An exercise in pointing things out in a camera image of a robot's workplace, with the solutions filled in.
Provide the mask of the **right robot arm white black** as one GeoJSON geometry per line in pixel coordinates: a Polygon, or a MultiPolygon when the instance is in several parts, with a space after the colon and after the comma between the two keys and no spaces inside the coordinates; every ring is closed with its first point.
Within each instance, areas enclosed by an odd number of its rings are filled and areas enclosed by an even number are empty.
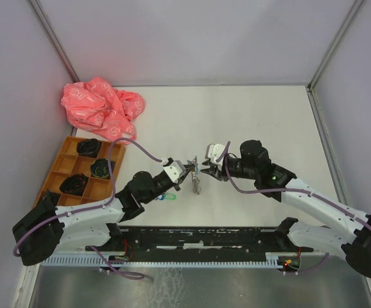
{"type": "Polygon", "coordinates": [[[262,194],[321,223],[315,227],[286,218],[274,236],[280,250],[297,246],[321,251],[340,257],[356,272],[371,278],[371,214],[324,196],[294,172],[273,163],[261,141],[245,141],[239,150],[235,157],[228,144],[208,145],[202,172],[229,181],[241,194],[262,194]]]}

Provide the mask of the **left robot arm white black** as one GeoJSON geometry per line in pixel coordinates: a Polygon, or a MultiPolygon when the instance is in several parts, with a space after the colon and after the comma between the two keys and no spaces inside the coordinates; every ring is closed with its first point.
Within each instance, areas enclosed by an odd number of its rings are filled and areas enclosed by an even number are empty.
{"type": "Polygon", "coordinates": [[[60,206],[42,200],[12,228],[15,238],[13,255],[25,266],[36,265],[54,253],[76,252],[88,246],[116,250],[122,235],[114,227],[136,218],[144,205],[180,184],[194,169],[174,160],[151,176],[140,171],[124,188],[110,198],[82,205],[60,206]]]}

